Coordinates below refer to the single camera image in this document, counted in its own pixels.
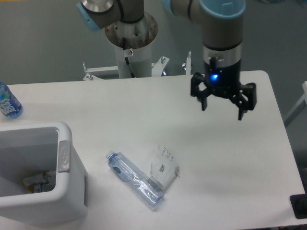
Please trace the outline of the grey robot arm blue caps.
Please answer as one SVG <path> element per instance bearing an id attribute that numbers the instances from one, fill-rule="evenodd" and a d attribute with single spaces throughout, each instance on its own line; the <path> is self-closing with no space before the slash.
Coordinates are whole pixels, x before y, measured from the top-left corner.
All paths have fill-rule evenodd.
<path id="1" fill-rule="evenodd" d="M 243 35 L 243 0 L 164 0 L 162 5 L 175 16 L 188 19 L 202 32 L 204 73 L 191 78 L 190 94 L 207 108 L 214 95 L 238 107 L 238 117 L 257 103 L 256 84 L 240 82 Z M 103 29 L 118 50 L 121 78 L 150 77 L 151 58 L 138 52 L 156 38 L 155 19 L 144 10 L 142 0 L 81 0 L 77 9 L 92 31 Z"/>

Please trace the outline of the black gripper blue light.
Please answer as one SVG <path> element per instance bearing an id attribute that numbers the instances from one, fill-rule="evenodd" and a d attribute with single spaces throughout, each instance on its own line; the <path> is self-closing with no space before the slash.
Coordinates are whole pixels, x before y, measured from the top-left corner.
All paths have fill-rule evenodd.
<path id="1" fill-rule="evenodd" d="M 241 60 L 237 63 L 218 68 L 204 62 L 205 76 L 196 72 L 191 78 L 190 95 L 201 103 L 203 111 L 207 108 L 207 98 L 213 94 L 217 97 L 230 99 L 238 107 L 238 120 L 242 120 L 247 111 L 253 111 L 257 103 L 256 84 L 240 83 Z"/>

